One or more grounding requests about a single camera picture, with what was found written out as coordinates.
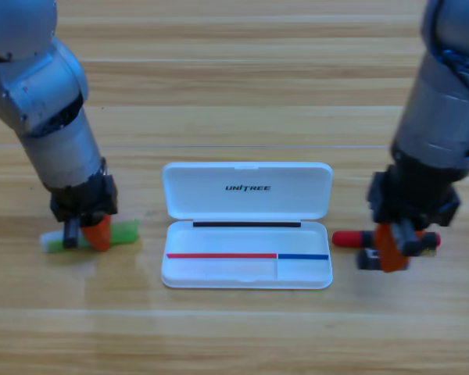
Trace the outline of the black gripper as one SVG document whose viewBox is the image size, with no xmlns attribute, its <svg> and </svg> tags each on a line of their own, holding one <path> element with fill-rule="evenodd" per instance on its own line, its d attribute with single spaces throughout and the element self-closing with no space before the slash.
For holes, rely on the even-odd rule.
<svg viewBox="0 0 469 375">
<path fill-rule="evenodd" d="M 373 175 L 367 201 L 378 225 L 375 248 L 385 273 L 403 270 L 409 259 L 426 249 L 417 238 L 419 230 L 432 224 L 448 227 L 460 206 L 453 186 L 469 169 L 436 168 L 400 150 L 393 150 L 393 163 Z"/>
<path fill-rule="evenodd" d="M 107 163 L 83 184 L 51 191 L 50 209 L 63 224 L 62 248 L 77 248 L 84 238 L 91 248 L 106 252 L 111 245 L 112 216 L 118 213 L 118 190 Z"/>
</svg>

